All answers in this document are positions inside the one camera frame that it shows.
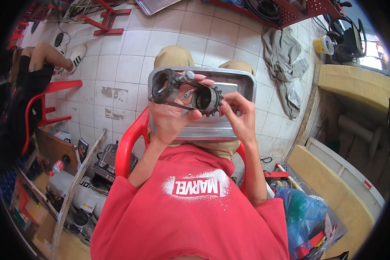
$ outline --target yellow tile wall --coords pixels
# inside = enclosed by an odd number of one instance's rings
[[[380,73],[346,65],[321,65],[318,86],[388,111],[390,78]]]
[[[287,164],[321,197],[328,200],[328,206],[348,230],[326,252],[326,258],[349,251],[351,259],[374,225],[374,216],[367,205],[338,174],[309,152],[306,147],[295,145]]]

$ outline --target marvel logo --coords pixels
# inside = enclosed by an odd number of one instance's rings
[[[182,197],[219,196],[219,181],[211,178],[175,179],[173,194]]]

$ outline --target red t-shirt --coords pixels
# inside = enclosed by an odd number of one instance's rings
[[[116,177],[92,259],[288,259],[282,200],[253,207],[225,174],[233,171],[232,161],[181,145],[164,150],[141,188]]]

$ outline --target black shorts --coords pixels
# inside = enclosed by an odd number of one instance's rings
[[[41,70],[29,72],[29,63],[30,57],[25,55],[20,57],[16,88],[22,87],[26,92],[35,96],[42,93],[49,82],[51,82],[54,67],[53,65],[45,64]]]

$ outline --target plastic bucket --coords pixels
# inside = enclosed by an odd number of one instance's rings
[[[327,35],[314,39],[314,48],[317,53],[333,55],[333,44]]]

